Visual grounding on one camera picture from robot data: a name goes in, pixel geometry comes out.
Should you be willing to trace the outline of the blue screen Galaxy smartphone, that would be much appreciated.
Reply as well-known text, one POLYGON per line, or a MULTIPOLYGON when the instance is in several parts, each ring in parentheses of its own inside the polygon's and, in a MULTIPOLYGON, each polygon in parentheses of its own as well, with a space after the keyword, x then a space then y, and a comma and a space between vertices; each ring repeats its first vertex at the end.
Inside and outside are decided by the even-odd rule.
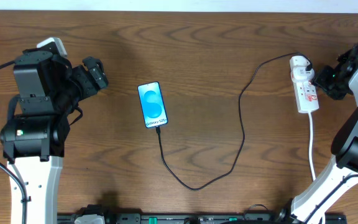
POLYGON ((146 128, 154 128, 168 123, 162 91, 159 82, 151 82, 137 87, 146 128))

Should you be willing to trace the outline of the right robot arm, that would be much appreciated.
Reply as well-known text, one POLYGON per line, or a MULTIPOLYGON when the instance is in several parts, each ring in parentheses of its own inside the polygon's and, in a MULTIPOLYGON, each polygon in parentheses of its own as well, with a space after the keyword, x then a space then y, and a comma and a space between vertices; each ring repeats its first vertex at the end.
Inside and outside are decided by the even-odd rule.
POLYGON ((334 100, 352 95, 357 108, 334 137, 328 165, 282 208, 275 223, 324 223, 326 211, 358 184, 358 43, 339 55, 337 62, 335 67, 327 65, 315 73, 304 55, 290 59, 299 113, 311 114, 318 109, 317 88, 334 100))

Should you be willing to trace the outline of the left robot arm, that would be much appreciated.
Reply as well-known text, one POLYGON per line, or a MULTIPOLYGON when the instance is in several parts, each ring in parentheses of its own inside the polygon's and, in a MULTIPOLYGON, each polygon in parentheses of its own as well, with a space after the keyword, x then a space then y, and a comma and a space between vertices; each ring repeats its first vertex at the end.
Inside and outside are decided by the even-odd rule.
POLYGON ((24 190, 24 206, 12 204, 25 216, 12 223, 56 223, 57 193, 70 132, 68 116, 81 111, 79 102, 108 86, 103 64, 86 57, 72 67, 57 50, 29 49, 14 61, 19 95, 9 103, 0 140, 11 187, 24 190))

